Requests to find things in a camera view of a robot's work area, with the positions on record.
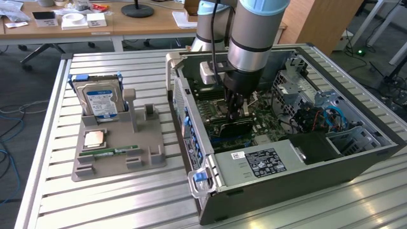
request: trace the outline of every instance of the hard drive label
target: hard drive label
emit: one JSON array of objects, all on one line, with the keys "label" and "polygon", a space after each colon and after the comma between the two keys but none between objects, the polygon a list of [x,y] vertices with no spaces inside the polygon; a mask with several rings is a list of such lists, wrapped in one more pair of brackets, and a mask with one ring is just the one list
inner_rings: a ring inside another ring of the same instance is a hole
[{"label": "hard drive label", "polygon": [[117,104],[111,100],[114,92],[111,90],[87,92],[94,115],[98,118],[113,118],[118,115]]},{"label": "hard drive label", "polygon": [[274,148],[246,154],[246,159],[260,178],[288,171]]}]

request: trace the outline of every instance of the office chair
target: office chair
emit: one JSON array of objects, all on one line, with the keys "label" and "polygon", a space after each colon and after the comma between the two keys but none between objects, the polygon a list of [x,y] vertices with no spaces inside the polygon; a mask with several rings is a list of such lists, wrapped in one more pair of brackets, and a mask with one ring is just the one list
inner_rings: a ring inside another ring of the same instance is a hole
[{"label": "office chair", "polygon": [[[89,46],[91,48],[95,48],[95,43],[89,42]],[[22,63],[22,67],[26,71],[31,71],[33,70],[33,66],[27,64],[27,62],[35,58],[43,51],[46,51],[49,48],[55,48],[62,54],[66,53],[66,51],[62,49],[62,47],[59,47],[59,45],[57,43],[53,44],[43,44],[26,58],[25,60],[21,61]],[[27,46],[26,45],[19,45],[19,49],[23,51],[27,51]]]}]

